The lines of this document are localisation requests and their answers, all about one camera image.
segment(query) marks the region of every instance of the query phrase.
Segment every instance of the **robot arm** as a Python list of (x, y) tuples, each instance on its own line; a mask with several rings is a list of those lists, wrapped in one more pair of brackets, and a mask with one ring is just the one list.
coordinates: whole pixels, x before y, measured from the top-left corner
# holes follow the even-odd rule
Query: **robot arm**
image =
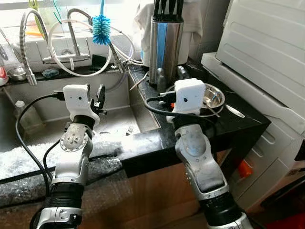
[[(199, 115), (205, 85), (197, 79), (176, 81), (173, 112)], [(227, 181), (211, 153), (209, 139), (193, 119), (182, 116), (167, 121), (178, 126), (175, 131), (177, 156), (185, 165), (186, 176), (204, 211), (209, 229), (252, 229), (247, 216), (229, 192)]]
[(63, 88), (72, 123), (60, 140), (60, 161), (56, 164), (50, 195), (46, 197), (35, 228), (76, 228), (81, 223), (81, 198), (87, 181), (92, 130), (100, 121), (105, 89), (101, 85), (98, 101), (89, 96), (88, 85)]

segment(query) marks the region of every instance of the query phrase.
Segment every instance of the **small metal bowl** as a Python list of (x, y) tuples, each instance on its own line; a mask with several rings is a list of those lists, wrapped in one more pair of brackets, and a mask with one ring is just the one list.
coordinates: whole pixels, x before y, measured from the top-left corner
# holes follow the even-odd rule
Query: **small metal bowl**
[(6, 72), (13, 81), (24, 81), (27, 76), (23, 66), (12, 68)]
[(207, 105), (213, 109), (215, 113), (221, 112), (223, 109), (224, 100), (225, 97), (222, 91), (220, 91), (217, 87), (206, 83), (200, 114), (207, 116), (215, 115), (212, 111), (209, 110)]

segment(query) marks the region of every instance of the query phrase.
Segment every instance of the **knife block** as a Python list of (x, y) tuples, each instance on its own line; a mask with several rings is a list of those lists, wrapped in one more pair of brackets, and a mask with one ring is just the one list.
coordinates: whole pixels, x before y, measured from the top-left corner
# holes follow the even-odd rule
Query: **knife block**
[(167, 86), (173, 85), (176, 81), (182, 30), (183, 21), (151, 20), (150, 85), (158, 83), (158, 68), (163, 68)]

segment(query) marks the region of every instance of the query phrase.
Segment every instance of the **white tile wall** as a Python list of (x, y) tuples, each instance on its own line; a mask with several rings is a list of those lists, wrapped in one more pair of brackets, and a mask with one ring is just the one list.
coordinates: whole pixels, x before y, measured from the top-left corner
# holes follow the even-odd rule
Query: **white tile wall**
[[(114, 36), (112, 36), (112, 41), (113, 41), (113, 44), (117, 45), (123, 52), (125, 52), (127, 55), (129, 55), (130, 44), (124, 36), (114, 35)], [(77, 38), (77, 43), (80, 47), (81, 53), (88, 53), (88, 48), (87, 48), (85, 38)], [(96, 55), (100, 55), (100, 56), (104, 56), (104, 57), (108, 56), (108, 47), (94, 44), (92, 42), (92, 37), (90, 34), (88, 34), (88, 44), (89, 44), (91, 54), (96, 54)], [(8, 44), (4, 43), (2, 46), (5, 49), (8, 57), (9, 57), (8, 61), (4, 61), (2, 58), (0, 58), (0, 65), (4, 66), (4, 69), (6, 71), (8, 71), (9, 69), (11, 69), (13, 67), (22, 65), (17, 61), (17, 59), (13, 55)], [(56, 64), (43, 64), (42, 63), (42, 60), (39, 55), (39, 51), (42, 55), (42, 58), (50, 56), (50, 53), (47, 49), (47, 45), (46, 45), (45, 41), (41, 41), (41, 40), (40, 41), (30, 41), (30, 42), (26, 43), (26, 47), (27, 47), (27, 58), (28, 58), (30, 67), (33, 72), (42, 72), (43, 70), (45, 70), (49, 67), (59, 68), (59, 66)], [(53, 47), (55, 48), (55, 51), (58, 55), (60, 55), (61, 51), (64, 49), (69, 49), (70, 51), (72, 51), (74, 53), (72, 41), (70, 38), (54, 39)], [(139, 47), (139, 45), (136, 45), (135, 48), (136, 48), (135, 59), (140, 59), (140, 49), (141, 48)], [(70, 68), (69, 63), (65, 63), (64, 65), (66, 67)], [(88, 65), (91, 65), (91, 60), (75, 62), (74, 65), (75, 65), (75, 67), (88, 66)]]
[(194, 61), (199, 63), (203, 53), (217, 51), (229, 3), (230, 0), (201, 1), (203, 37), (200, 43), (192, 40), (190, 45), (189, 57)]

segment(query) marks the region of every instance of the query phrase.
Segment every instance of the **kitchen sink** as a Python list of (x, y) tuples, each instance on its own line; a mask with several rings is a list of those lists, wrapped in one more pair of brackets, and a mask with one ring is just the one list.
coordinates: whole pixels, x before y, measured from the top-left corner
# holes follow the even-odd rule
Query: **kitchen sink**
[[(38, 85), (27, 83), (6, 86), (6, 94), (12, 102), (23, 100), (26, 104), (40, 96), (51, 94), (54, 90), (62, 90), (67, 84), (90, 84), (90, 96), (96, 99), (100, 84), (106, 88), (113, 86), (121, 77), (117, 71), (110, 71), (93, 77), (71, 77), (56, 80), (39, 81)], [(129, 75), (115, 90), (106, 92), (104, 109), (107, 115), (100, 115), (100, 123), (94, 127), (96, 134), (111, 134), (123, 137), (160, 128), (154, 115), (150, 113), (143, 102), (143, 95), (137, 88), (129, 91), (134, 84)], [(35, 104), (35, 108), (45, 123), (45, 127), (31, 135), (25, 135), (28, 145), (55, 142), (63, 133), (67, 122), (70, 122), (69, 112), (64, 101), (47, 98)]]

